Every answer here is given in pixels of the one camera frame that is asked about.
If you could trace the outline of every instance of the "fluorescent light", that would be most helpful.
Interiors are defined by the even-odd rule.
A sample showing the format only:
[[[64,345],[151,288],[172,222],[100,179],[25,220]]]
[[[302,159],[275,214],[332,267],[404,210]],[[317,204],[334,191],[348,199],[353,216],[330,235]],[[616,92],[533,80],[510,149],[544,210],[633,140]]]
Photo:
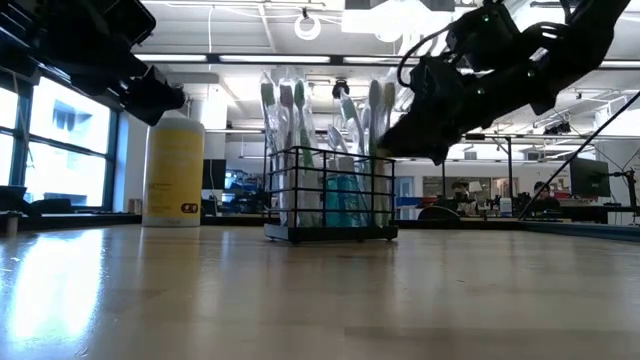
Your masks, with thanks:
[[[452,18],[453,13],[431,11],[417,0],[389,0],[373,9],[345,10],[341,30],[344,33],[375,34],[378,39],[390,41],[402,34],[434,33],[449,24]]]
[[[328,64],[328,56],[220,55],[221,62]]]
[[[255,7],[256,5],[263,5],[267,8],[291,8],[291,7],[307,7],[309,9],[325,9],[325,2],[300,2],[300,1],[238,1],[238,0],[142,0],[145,5],[167,5],[169,7]]]
[[[360,64],[360,65],[398,65],[400,64],[400,60],[402,57],[400,56],[390,56],[390,57],[374,57],[374,56],[345,56],[344,63],[345,64]],[[420,62],[420,58],[418,57],[410,57],[407,59],[405,64],[407,65],[418,65]]]
[[[142,61],[151,62],[206,62],[206,55],[189,55],[189,54],[136,54],[136,57]]]
[[[262,134],[264,131],[259,129],[211,129],[205,130],[212,134]]]
[[[606,69],[640,69],[640,61],[635,60],[605,60],[600,65],[601,70]]]

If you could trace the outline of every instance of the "ceiling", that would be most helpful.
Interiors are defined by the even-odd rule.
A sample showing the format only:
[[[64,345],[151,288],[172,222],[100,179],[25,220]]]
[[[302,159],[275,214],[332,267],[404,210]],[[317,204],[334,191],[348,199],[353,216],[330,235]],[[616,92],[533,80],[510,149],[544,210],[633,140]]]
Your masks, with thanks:
[[[294,23],[300,15],[299,8],[274,9],[271,6],[248,4],[242,6],[185,6],[186,0],[142,1],[156,17],[157,27],[137,53],[281,53],[281,54],[341,54],[341,55],[395,55],[402,40],[382,42],[373,34],[343,33],[340,18],[344,0],[324,1],[325,10],[314,10],[309,14],[324,18],[320,20],[321,31],[311,41],[302,40],[294,31]],[[559,9],[531,8],[528,0],[506,0],[520,27],[541,20],[560,20]],[[640,0],[633,0],[623,19],[616,27],[616,37],[608,59],[640,59],[640,46],[636,45],[636,34],[640,30]],[[303,21],[302,29],[311,25]],[[234,127],[254,127],[262,122],[259,103],[259,82],[263,72],[273,76],[273,71],[282,71],[280,66],[255,65],[161,65],[165,73],[216,73],[233,99],[228,119]],[[332,84],[336,78],[345,78],[352,88],[352,95],[366,95],[367,84],[372,79],[385,79],[387,68],[357,66],[306,66],[302,69],[313,83],[313,109],[318,115],[316,127],[326,127],[337,115],[336,104],[331,98]],[[494,123],[488,131],[527,132],[535,130],[534,122],[545,120],[557,112],[567,109],[574,126],[581,132],[592,129],[593,110],[606,106],[607,100],[618,99],[621,94],[614,91],[633,90],[640,86],[640,71],[596,71],[574,84],[558,98],[556,109],[535,116],[528,108],[515,111]],[[193,97],[205,96],[204,84],[185,84],[185,90]]]

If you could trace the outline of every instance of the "bottle cap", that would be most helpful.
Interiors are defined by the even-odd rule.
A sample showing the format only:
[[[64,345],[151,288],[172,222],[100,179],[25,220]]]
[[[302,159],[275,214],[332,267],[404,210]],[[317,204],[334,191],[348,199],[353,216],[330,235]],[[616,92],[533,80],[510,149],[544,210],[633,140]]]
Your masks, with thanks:
[[[356,171],[355,163],[351,156],[343,156],[338,159],[338,169],[340,171]]]
[[[327,169],[328,170],[338,170],[338,164],[335,160],[327,161]]]

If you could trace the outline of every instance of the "bottle label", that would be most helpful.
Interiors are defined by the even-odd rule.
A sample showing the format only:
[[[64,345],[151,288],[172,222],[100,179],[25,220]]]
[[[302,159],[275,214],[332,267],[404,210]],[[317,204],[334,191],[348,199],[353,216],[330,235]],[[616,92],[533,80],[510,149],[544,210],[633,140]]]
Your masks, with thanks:
[[[144,215],[200,217],[204,138],[183,130],[149,132]]]

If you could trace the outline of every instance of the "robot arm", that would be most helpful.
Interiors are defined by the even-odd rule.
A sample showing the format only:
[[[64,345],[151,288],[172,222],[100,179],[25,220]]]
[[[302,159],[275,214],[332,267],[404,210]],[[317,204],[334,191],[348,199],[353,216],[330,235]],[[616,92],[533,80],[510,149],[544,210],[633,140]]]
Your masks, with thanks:
[[[473,129],[489,128],[527,104],[537,115],[552,109],[561,90],[602,63],[629,1],[582,0],[573,13],[565,6],[567,24],[542,22],[520,32],[502,1],[485,0],[443,29],[449,31],[450,51],[422,56],[409,84],[399,78],[414,92],[414,101],[379,148],[389,156],[428,157],[439,165]],[[463,75],[460,65],[474,74]]]
[[[185,102],[181,88],[131,54],[155,25],[139,0],[0,1],[0,71],[52,74],[153,126]]]

